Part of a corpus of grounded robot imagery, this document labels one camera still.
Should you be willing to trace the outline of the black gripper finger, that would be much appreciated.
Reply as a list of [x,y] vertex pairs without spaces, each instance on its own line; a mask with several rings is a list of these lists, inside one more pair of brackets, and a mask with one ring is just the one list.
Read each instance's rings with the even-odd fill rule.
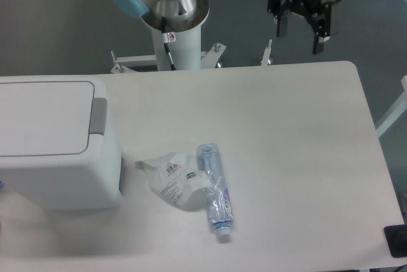
[[292,1],[288,0],[268,0],[267,11],[273,14],[275,23],[277,24],[277,37],[284,37],[287,34],[288,19]]
[[319,0],[307,8],[305,18],[314,32],[312,53],[314,55],[324,50],[324,43],[339,31],[341,0]]

